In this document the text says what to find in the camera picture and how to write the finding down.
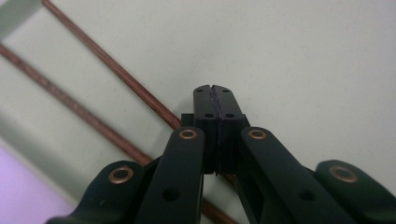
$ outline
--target copper rivet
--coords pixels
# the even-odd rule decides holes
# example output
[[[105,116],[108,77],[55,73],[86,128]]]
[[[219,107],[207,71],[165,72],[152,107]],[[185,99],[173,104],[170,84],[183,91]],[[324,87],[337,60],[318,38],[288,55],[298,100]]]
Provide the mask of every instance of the copper rivet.
[[[123,177],[116,177],[116,173],[119,171],[126,171],[127,175]],[[129,166],[121,166],[117,169],[114,169],[110,175],[108,175],[108,180],[110,180],[113,184],[122,184],[127,182],[134,175],[134,171]]]
[[[254,139],[264,139],[267,136],[265,132],[257,129],[250,130],[248,135]]]
[[[192,139],[195,138],[198,134],[194,130],[186,129],[181,131],[178,135],[184,139]]]
[[[358,176],[344,166],[334,165],[329,170],[332,176],[344,182],[355,183],[358,181]]]

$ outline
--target gray surface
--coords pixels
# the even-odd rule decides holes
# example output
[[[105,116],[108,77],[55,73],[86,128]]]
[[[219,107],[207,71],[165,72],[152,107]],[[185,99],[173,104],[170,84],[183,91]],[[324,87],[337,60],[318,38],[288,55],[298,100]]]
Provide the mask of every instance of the gray surface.
[[[178,116],[192,111],[195,87],[230,88],[300,163],[347,161],[396,194],[395,2],[54,3]],[[161,155],[171,130],[46,9],[3,43]],[[3,58],[0,71],[0,135],[74,202],[125,159]],[[205,195],[246,222],[218,177],[205,177]]]

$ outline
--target purple surface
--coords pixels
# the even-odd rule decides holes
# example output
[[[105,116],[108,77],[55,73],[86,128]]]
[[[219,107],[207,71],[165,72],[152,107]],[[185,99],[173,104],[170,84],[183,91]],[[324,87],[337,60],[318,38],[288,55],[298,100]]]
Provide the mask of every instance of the purple surface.
[[[73,206],[0,146],[0,224],[45,223]]]

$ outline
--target metal rivet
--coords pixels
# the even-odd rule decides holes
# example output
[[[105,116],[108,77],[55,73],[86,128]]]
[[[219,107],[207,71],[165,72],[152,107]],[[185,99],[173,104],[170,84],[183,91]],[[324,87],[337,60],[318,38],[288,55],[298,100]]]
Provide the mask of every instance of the metal rivet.
[[[250,132],[248,132],[248,135],[252,138],[255,139],[264,139],[267,137],[267,134],[261,130],[253,129]]]
[[[187,129],[181,131],[178,135],[184,139],[192,139],[195,138],[198,134],[194,130]]]
[[[358,176],[344,166],[334,165],[329,170],[332,176],[344,182],[355,183],[358,181]]]
[[[118,177],[117,175],[120,174],[120,172],[126,172],[126,175],[122,177]],[[121,166],[117,169],[114,169],[110,175],[108,175],[108,180],[113,183],[113,184],[122,184],[127,182],[131,177],[134,175],[134,171],[131,169],[129,166]]]

